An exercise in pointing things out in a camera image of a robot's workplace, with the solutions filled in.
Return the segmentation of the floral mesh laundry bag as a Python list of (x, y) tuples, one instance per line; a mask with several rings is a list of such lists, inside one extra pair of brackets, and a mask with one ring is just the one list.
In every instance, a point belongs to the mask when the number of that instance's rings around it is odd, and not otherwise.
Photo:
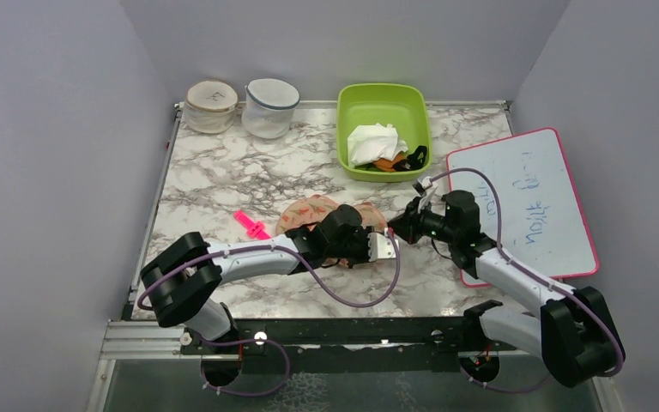
[(331, 240), (369, 226), (379, 233), (388, 228), (384, 216), (372, 203), (339, 204), (324, 195), (313, 195), (287, 207), (275, 233), (290, 239), (297, 253), (313, 268), (323, 268)]

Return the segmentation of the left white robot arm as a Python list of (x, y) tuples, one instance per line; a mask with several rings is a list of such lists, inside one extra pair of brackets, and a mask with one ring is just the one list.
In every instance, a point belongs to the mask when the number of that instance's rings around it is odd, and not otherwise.
[(314, 274), (330, 261), (353, 267), (395, 257), (389, 231), (363, 226), (360, 212), (342, 204), (321, 221), (268, 239), (210, 244), (199, 232), (187, 233), (141, 270), (144, 291), (136, 304), (152, 311), (161, 327), (182, 324), (221, 353), (238, 332), (227, 307), (211, 299), (219, 286), (255, 276)]

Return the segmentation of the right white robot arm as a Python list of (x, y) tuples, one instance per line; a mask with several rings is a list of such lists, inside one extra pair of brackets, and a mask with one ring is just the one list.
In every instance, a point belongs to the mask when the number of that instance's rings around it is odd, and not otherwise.
[(414, 198), (389, 220), (395, 235), (409, 244), (427, 237), (447, 245), (454, 265), (503, 290), (527, 313), (497, 301), (464, 313), (461, 338), (470, 348), (504, 342), (542, 360), (560, 384), (574, 387), (587, 379), (612, 376), (626, 355), (603, 295), (592, 287), (574, 288), (518, 262), (481, 230), (481, 212), (468, 191), (443, 195), (444, 213), (425, 198)]

